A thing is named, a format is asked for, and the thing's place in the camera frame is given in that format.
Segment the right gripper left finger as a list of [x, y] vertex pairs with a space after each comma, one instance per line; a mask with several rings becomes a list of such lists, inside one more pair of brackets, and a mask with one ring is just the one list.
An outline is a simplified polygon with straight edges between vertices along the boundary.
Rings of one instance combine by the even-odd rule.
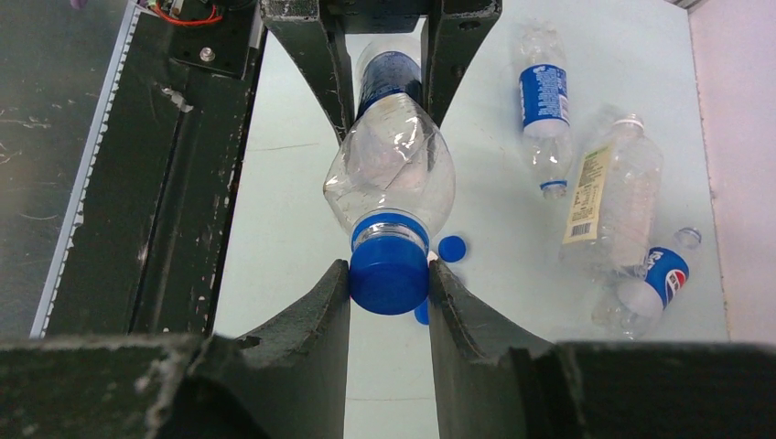
[[51, 337], [1, 344], [4, 438], [340, 438], [349, 267], [337, 260], [238, 337]]

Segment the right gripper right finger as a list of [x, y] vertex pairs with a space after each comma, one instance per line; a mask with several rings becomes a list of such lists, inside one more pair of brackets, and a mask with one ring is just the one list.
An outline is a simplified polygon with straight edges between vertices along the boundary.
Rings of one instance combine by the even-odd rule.
[[516, 325], [442, 262], [428, 314], [443, 438], [772, 438], [775, 349], [563, 341]]

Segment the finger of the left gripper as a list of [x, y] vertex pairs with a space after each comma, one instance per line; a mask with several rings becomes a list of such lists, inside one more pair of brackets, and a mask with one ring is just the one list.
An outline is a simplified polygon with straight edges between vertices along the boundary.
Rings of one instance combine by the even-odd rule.
[[294, 61], [339, 142], [354, 119], [350, 55], [336, 1], [263, 0], [260, 16]]
[[471, 61], [502, 12], [501, 0], [436, 0], [422, 30], [422, 106], [440, 125]]

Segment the blue label pepsi bottle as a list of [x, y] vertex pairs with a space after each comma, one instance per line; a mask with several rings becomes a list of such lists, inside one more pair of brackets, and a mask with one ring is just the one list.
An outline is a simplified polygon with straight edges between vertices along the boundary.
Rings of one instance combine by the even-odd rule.
[[421, 105], [418, 39], [375, 38], [356, 73], [356, 119], [325, 177], [324, 198], [348, 235], [372, 215], [397, 213], [434, 237], [451, 213], [456, 173], [439, 127]]

